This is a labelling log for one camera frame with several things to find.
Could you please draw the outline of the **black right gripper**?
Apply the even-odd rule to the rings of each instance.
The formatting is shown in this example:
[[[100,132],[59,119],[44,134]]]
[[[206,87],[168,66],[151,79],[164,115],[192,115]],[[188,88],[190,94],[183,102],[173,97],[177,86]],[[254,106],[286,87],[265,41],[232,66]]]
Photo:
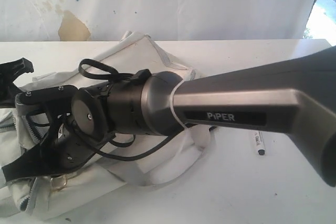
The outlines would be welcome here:
[[[39,146],[2,167],[6,182],[41,176],[58,176],[81,169],[94,156],[89,145],[101,149],[105,141],[85,136],[74,119],[64,119]]]

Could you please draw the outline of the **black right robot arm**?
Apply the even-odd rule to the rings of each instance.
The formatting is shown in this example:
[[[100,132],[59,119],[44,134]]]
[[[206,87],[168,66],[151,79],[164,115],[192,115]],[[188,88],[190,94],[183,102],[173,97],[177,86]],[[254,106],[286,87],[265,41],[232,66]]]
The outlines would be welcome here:
[[[335,186],[335,48],[264,66],[184,81],[135,74],[92,59],[78,70],[98,83],[22,91],[23,58],[1,65],[1,107],[23,116],[37,144],[1,169],[4,184],[75,172],[94,155],[136,161],[195,125],[283,133]]]

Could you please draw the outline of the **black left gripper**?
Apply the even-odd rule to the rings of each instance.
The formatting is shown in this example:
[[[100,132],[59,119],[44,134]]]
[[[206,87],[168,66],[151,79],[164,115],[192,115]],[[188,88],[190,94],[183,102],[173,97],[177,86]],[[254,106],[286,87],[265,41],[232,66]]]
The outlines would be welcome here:
[[[1,109],[15,107],[15,97],[22,91],[14,81],[22,74],[33,72],[33,63],[25,58],[1,64]]]

